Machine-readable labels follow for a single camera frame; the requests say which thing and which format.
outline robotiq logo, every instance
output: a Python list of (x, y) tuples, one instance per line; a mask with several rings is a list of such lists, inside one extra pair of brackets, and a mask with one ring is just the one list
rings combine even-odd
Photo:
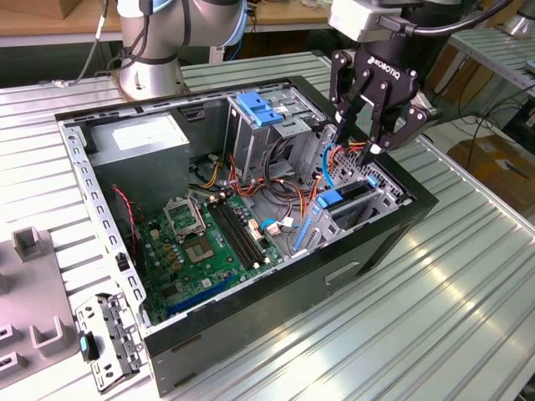
[(369, 56), (368, 64), (375, 64), (377, 67), (385, 71), (387, 74), (392, 75), (396, 80), (400, 79), (400, 72), (390, 67), (387, 63), (383, 63), (374, 56)]

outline aluminum extrusion table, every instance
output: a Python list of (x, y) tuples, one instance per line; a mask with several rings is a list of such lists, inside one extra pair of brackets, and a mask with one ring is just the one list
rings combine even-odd
[[(311, 53), (185, 69), (192, 89), (302, 74), (322, 93), (329, 63)], [(54, 113), (121, 102), (108, 79), (0, 89), (0, 240), (51, 230), (74, 310), (114, 292)], [(535, 372), (535, 231), (424, 140), (393, 153), (440, 200), (384, 262), (164, 399), (513, 399)], [(99, 397), (75, 355), (0, 399), (156, 399), (144, 366)]]
[[(449, 43), (519, 89), (535, 88), (535, 74), (524, 64), (535, 59), (535, 38), (515, 39), (495, 28), (468, 29)], [(535, 89), (529, 90), (535, 95)]]

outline wooden shelf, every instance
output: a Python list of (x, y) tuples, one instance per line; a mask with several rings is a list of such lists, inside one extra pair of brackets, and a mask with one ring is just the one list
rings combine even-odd
[[(70, 33), (93, 33), (101, 13), (100, 0), (83, 0), (64, 20), (0, 10), (0, 36), (29, 36)], [(261, 3), (257, 7), (257, 25), (326, 23), (327, 8), (308, 8), (298, 0), (290, 3)], [(120, 17), (110, 4), (105, 32), (120, 32)]]

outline sticker label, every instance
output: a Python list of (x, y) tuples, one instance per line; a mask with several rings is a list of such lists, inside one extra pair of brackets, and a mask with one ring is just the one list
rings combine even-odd
[(281, 113), (286, 113), (288, 111), (288, 108), (286, 106), (278, 106), (278, 107), (274, 107), (273, 111), (275, 113), (281, 114)]
[(489, 142), (482, 142), (482, 143), (480, 143), (478, 145), (479, 145), (480, 148), (485, 150), (487, 153), (492, 153), (492, 152), (496, 152), (497, 151), (497, 149), (494, 147), (494, 145), (489, 143)]
[(112, 135), (120, 150), (178, 139), (179, 135), (174, 130), (174, 127), (168, 122), (166, 123), (153, 120), (150, 123), (118, 128)]
[(293, 218), (292, 217), (284, 217), (281, 221), (281, 224), (286, 227), (291, 227), (293, 224)]
[(501, 159), (496, 160), (496, 162), (499, 164), (500, 167), (502, 167), (504, 170), (510, 170), (509, 165), (512, 165), (512, 163), (507, 159)]

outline motherboard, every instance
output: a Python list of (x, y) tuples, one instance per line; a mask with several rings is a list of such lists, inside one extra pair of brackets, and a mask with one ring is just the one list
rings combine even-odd
[[(219, 292), (245, 282), (283, 262), (281, 252), (270, 238), (253, 236), (250, 226), (255, 221), (250, 210), (238, 196), (224, 204), (197, 203), (190, 198), (194, 213), (198, 211), (204, 231), (190, 235), (176, 235), (179, 228), (194, 226), (197, 217), (190, 207), (169, 208), (153, 218), (141, 222), (137, 229), (141, 236), (145, 269), (142, 280), (147, 293), (145, 309), (153, 324), (183, 312)], [(232, 222), (240, 227), (222, 226), (221, 214), (230, 213)], [(247, 233), (254, 244), (248, 254), (261, 255), (258, 261), (248, 261), (243, 250), (236, 246), (235, 235)]]

